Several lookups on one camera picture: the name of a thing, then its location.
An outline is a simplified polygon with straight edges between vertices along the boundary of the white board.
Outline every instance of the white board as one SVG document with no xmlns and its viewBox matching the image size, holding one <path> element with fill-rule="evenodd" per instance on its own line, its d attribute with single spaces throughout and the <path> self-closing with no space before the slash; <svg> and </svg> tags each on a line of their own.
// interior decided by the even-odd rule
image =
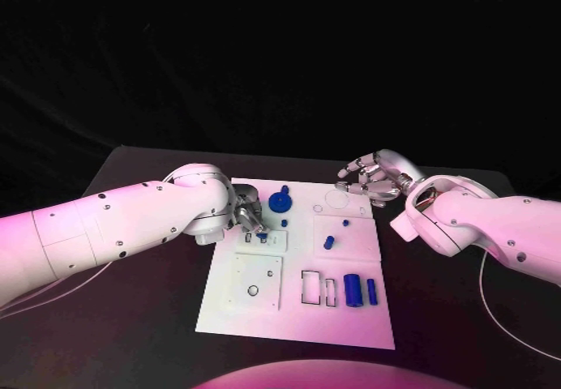
<svg viewBox="0 0 561 389">
<path fill-rule="evenodd" d="M 251 244 L 245 245 L 245 234 L 239 226 L 225 232 L 225 240 L 216 244 L 213 251 L 196 331 L 395 349 L 379 244 L 368 197 L 336 193 L 330 184 L 242 178 L 233 178 L 232 182 L 251 184 L 258 189 L 262 219 L 274 231 L 285 232 L 275 234 L 277 238 L 284 236 L 285 241 L 280 239 L 271 245 L 265 243 L 257 245 L 254 242 L 252 249 Z M 281 190 L 282 185 L 288 186 L 293 207 L 285 213 L 278 214 L 268 209 L 268 197 Z M 316 216 L 336 218 L 320 219 Z M 349 226 L 336 231 L 339 222 L 344 219 L 349 220 Z M 285 228 L 281 227 L 282 220 L 287 220 Z M 326 220 L 326 223 L 317 223 L 314 220 Z M 326 254 L 320 250 L 323 244 L 319 243 L 324 239 L 321 236 L 326 233 L 333 235 L 332 232 L 336 234 L 334 237 L 339 237 L 336 243 L 343 246 L 334 244 L 333 249 L 340 250 L 332 249 Z M 232 309 L 231 306 L 225 306 L 231 288 L 239 285 L 238 292 L 246 293 L 248 281 L 239 281 L 238 276 L 232 275 L 232 261 L 239 254 L 281 258 L 280 298 L 274 310 L 262 309 L 264 306 L 257 303 L 251 306 L 251 302 L 257 300 L 251 300 L 245 295 L 244 307 Z M 301 271 L 319 271 L 321 284 L 319 305 L 301 303 Z M 360 308 L 344 305 L 342 278 L 349 273 L 360 276 L 365 302 Z M 376 306 L 368 304 L 368 278 L 372 278 L 376 284 Z M 336 282 L 336 307 L 326 306 L 326 279 Z"/>
</svg>

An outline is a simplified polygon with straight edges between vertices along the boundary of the dark table surface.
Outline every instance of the dark table surface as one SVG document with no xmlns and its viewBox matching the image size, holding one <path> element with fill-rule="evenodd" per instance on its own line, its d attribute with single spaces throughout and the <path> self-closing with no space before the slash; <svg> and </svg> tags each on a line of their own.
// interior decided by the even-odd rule
<svg viewBox="0 0 561 389">
<path fill-rule="evenodd" d="M 336 181 L 346 163 L 118 147 L 85 195 L 161 180 L 193 162 L 215 164 L 228 177 L 323 183 Z M 430 175 L 470 177 L 499 195 L 513 194 L 497 172 L 422 169 Z M 469 387 L 561 387 L 561 362 L 523 348 L 484 313 L 477 291 L 483 251 L 469 247 L 450 259 L 419 239 L 405 243 L 389 226 L 402 206 L 398 199 L 386 209 L 373 209 L 395 351 L 195 332 L 213 245 L 197 246 L 183 235 L 117 261 L 68 297 L 0 320 L 0 386 L 192 387 L 272 361 L 344 359 L 401 366 Z M 73 275 L 43 298 L 96 270 Z M 505 326 L 561 355 L 558 286 L 490 259 L 484 291 Z"/>
</svg>

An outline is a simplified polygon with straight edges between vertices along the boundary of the robotic hand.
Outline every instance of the robotic hand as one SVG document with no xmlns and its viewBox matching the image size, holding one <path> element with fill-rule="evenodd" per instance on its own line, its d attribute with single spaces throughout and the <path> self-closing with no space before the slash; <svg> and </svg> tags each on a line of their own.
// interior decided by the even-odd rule
<svg viewBox="0 0 561 389">
<path fill-rule="evenodd" d="M 391 150 L 352 161 L 339 178 L 356 170 L 359 183 L 337 182 L 336 189 L 366 195 L 375 207 L 404 194 L 405 209 L 391 226 L 407 242 L 419 236 L 447 257 L 480 246 L 506 267 L 561 284 L 561 203 L 497 198 L 466 177 L 427 177 Z"/>
<path fill-rule="evenodd" d="M 0 219 L 0 307 L 27 291 L 174 239 L 220 241 L 225 229 L 267 233 L 251 185 L 212 165 Z"/>
</svg>

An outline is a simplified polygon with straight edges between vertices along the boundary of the round blue object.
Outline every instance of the round blue object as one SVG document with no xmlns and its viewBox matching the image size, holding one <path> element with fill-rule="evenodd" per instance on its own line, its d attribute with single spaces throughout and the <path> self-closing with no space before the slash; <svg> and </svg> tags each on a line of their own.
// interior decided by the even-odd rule
<svg viewBox="0 0 561 389">
<path fill-rule="evenodd" d="M 330 250 L 334 242 L 336 242 L 336 239 L 332 236 L 327 236 L 327 239 L 324 240 L 323 248 L 326 250 Z"/>
<path fill-rule="evenodd" d="M 357 274 L 346 274 L 342 278 L 344 283 L 344 299 L 347 306 L 357 308 L 362 306 L 360 277 Z"/>
<path fill-rule="evenodd" d="M 282 213 L 285 212 L 290 207 L 293 206 L 293 199 L 288 196 L 288 188 L 287 191 L 282 191 L 272 193 L 271 197 L 268 198 L 268 207 L 271 208 L 272 212 Z"/>
</svg>

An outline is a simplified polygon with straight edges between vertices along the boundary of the black background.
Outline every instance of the black background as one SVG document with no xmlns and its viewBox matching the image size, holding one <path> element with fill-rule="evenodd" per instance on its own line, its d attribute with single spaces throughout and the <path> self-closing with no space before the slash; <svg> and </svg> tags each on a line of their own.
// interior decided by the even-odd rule
<svg viewBox="0 0 561 389">
<path fill-rule="evenodd" d="M 546 12 L 182 6 L 3 2 L 1 215 L 79 197 L 120 145 L 326 160 L 389 148 L 561 199 Z"/>
</svg>

